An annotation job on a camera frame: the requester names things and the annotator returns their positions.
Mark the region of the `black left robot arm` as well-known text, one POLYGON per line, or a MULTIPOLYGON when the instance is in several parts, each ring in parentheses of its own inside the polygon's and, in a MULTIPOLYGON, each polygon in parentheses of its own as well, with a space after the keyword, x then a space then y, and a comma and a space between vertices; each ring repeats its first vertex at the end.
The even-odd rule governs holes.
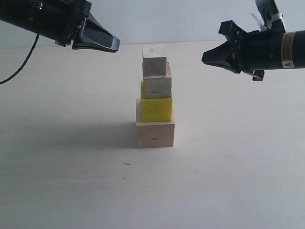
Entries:
POLYGON ((115 53, 120 39, 101 26, 87 0, 2 0, 0 19, 74 50, 115 53))

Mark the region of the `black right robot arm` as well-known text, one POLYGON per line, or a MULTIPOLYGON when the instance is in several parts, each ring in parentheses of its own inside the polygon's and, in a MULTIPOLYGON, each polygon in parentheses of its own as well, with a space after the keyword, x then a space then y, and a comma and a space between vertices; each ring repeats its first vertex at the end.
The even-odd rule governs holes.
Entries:
POLYGON ((303 69, 305 67, 305 32, 287 32, 282 20, 263 31, 246 32, 233 20, 223 21, 219 33, 226 42, 205 51, 206 65, 245 73, 253 81, 262 81, 266 70, 303 69))

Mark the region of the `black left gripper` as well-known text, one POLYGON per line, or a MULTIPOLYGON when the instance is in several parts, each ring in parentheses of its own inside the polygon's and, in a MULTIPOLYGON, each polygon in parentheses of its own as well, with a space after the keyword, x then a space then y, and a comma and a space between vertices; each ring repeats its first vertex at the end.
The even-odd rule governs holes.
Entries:
POLYGON ((91 7, 87 0, 44 0, 43 36, 61 46, 69 45, 73 39, 73 50, 117 52, 120 39, 97 22, 90 13, 91 7))

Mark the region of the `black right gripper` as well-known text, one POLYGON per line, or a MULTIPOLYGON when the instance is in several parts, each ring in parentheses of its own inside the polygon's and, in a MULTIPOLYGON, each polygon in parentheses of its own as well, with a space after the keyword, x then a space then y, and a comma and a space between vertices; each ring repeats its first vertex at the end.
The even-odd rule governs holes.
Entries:
POLYGON ((227 41, 205 51, 202 62, 233 73, 245 73, 253 81, 262 81, 264 71, 271 68, 278 54, 282 32, 274 29, 246 32, 233 20, 223 21, 219 33, 227 41))

